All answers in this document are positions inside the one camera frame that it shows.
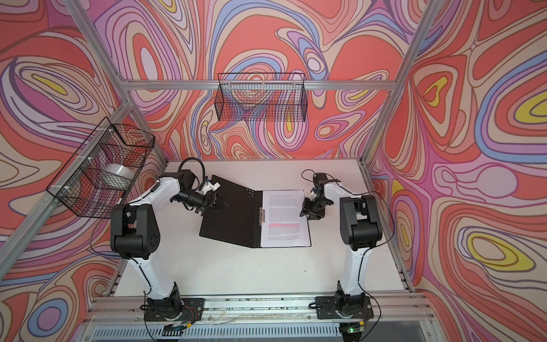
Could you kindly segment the white and black file folder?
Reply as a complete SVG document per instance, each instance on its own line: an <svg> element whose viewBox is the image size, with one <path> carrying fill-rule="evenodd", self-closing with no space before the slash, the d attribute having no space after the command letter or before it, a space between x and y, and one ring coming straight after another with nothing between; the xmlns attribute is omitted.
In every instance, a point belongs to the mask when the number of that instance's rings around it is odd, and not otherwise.
<svg viewBox="0 0 547 342"><path fill-rule="evenodd" d="M229 208L206 211L199 236L259 249L261 239L259 208L262 207L262 192L267 190L246 188L216 175L212 177L212 181L221 185L216 193L229 205Z"/></svg>

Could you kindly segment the silver folder clip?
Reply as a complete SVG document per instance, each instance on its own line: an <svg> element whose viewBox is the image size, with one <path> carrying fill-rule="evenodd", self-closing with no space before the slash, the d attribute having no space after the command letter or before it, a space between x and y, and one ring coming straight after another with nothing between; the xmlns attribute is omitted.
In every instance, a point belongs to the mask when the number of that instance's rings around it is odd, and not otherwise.
<svg viewBox="0 0 547 342"><path fill-rule="evenodd" d="M259 226L261 227L266 221L266 211L262 207L259 208Z"/></svg>

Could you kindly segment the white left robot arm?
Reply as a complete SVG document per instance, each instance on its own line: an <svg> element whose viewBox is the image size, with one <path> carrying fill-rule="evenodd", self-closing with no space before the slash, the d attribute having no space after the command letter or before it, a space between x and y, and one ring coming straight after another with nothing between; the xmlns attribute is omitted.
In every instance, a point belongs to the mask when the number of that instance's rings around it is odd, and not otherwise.
<svg viewBox="0 0 547 342"><path fill-rule="evenodd" d="M182 316L185 304L178 285L168 275L161 258L154 253L160 246L156 214L168 203L178 202L203 215L208 209L225 209L217 194L221 185L205 178L195 190L197 179L190 170L168 172L144 194L111 211L111 249L138 273L145 286L142 310L150 321L174 321Z"/></svg>

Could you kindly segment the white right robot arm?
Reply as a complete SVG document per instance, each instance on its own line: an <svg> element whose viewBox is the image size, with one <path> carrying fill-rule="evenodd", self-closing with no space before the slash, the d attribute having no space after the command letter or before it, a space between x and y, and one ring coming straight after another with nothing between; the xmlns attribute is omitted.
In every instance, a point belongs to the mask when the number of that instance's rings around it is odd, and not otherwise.
<svg viewBox="0 0 547 342"><path fill-rule="evenodd" d="M381 239L377 201L368 192L354 193L341 185L340 180L324 172L315 172L310 196L303 201L300 216L320 220L326 208L335 205L339 213L339 232L346 256L341 279L333 296L318 297L313 303L319 319L336 314L343 319L374 317L371 296L364 290L364 276L370 254Z"/></svg>

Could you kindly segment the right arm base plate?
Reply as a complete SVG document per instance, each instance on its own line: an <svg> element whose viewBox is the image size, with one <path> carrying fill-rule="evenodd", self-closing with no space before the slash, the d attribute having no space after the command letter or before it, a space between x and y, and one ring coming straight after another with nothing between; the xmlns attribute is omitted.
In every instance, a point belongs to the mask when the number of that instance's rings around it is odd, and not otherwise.
<svg viewBox="0 0 547 342"><path fill-rule="evenodd" d="M361 295L317 296L309 308L316 310L318 319L360 319L375 317L370 297Z"/></svg>

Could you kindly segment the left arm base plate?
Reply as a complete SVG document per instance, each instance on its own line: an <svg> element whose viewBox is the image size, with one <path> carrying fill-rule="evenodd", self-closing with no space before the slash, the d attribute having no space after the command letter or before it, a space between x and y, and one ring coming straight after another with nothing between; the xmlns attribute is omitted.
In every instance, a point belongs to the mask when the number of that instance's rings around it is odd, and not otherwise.
<svg viewBox="0 0 547 342"><path fill-rule="evenodd" d="M203 298L146 299L140 310L144 312L146 322L195 323L202 319L204 306Z"/></svg>

